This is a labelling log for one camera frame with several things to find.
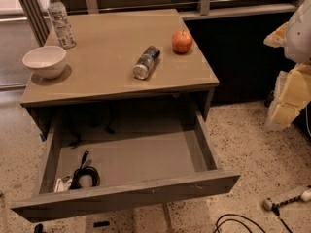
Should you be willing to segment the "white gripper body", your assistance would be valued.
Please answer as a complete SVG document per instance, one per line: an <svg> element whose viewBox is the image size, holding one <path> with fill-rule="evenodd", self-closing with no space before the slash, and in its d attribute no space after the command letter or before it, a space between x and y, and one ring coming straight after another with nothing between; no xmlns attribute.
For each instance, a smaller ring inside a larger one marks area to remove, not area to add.
<svg viewBox="0 0 311 233"><path fill-rule="evenodd" d="M284 53L295 63L311 63L311 0L304 0L291 16L284 38Z"/></svg>

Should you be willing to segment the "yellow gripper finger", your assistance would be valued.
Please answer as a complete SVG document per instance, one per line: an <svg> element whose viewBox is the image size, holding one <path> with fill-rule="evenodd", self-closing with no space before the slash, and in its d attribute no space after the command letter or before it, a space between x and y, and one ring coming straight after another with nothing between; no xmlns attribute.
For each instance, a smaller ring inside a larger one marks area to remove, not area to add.
<svg viewBox="0 0 311 233"><path fill-rule="evenodd" d="M311 102L311 66L296 64L289 72L281 71L273 96L265 126L268 130L282 131Z"/></svg>
<svg viewBox="0 0 311 233"><path fill-rule="evenodd" d="M276 30L266 36L263 43L273 48L283 47L287 26L288 24L286 22L279 26Z"/></svg>

